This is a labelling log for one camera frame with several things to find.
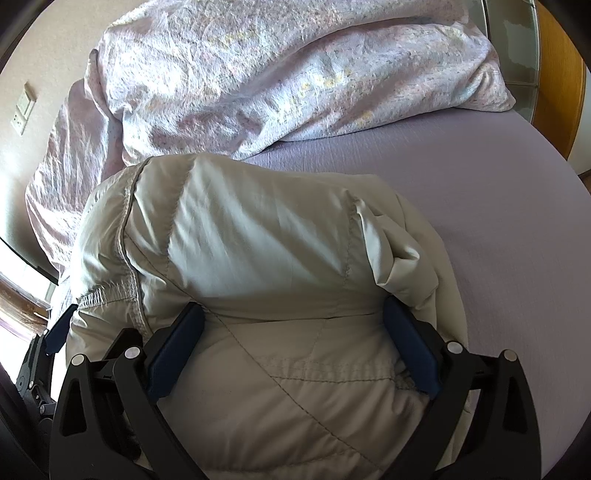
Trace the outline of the beige quilted puffer jacket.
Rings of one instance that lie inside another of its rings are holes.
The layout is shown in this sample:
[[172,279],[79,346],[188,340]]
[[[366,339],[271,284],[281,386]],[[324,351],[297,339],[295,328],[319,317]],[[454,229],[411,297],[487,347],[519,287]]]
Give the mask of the beige quilted puffer jacket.
[[466,343],[444,243],[374,175],[152,158],[90,194],[69,267],[66,353],[97,360],[190,302],[204,334],[160,409],[212,479],[376,479],[419,424],[382,323],[393,295]]

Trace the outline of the lilac bed sheet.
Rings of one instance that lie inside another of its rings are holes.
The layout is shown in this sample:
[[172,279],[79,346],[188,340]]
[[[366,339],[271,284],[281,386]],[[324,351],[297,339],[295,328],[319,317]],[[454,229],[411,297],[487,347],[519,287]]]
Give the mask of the lilac bed sheet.
[[374,175],[444,243],[470,351],[514,350],[549,474],[590,414],[590,195],[519,114],[449,110],[238,161],[280,172]]

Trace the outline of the wooden headboard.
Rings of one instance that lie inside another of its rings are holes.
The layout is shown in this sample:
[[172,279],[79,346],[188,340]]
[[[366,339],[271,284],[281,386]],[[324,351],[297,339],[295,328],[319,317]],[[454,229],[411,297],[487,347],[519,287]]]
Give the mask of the wooden headboard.
[[590,3],[537,1],[540,39],[533,125],[565,158],[579,130],[590,67]]

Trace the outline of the pink floral duvet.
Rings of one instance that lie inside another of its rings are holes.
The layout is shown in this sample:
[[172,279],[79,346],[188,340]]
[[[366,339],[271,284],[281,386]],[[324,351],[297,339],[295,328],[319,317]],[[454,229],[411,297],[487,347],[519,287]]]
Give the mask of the pink floral duvet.
[[279,141],[514,103],[493,45],[460,1],[148,1],[90,52],[26,207],[64,272],[90,193],[147,158],[243,160]]

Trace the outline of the white wall switch plate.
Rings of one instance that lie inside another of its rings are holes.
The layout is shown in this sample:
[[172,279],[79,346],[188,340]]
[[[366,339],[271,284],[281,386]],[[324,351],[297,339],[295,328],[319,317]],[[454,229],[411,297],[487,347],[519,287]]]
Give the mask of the white wall switch plate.
[[11,119],[13,129],[22,135],[36,103],[36,97],[31,87],[25,83],[16,101],[15,110]]

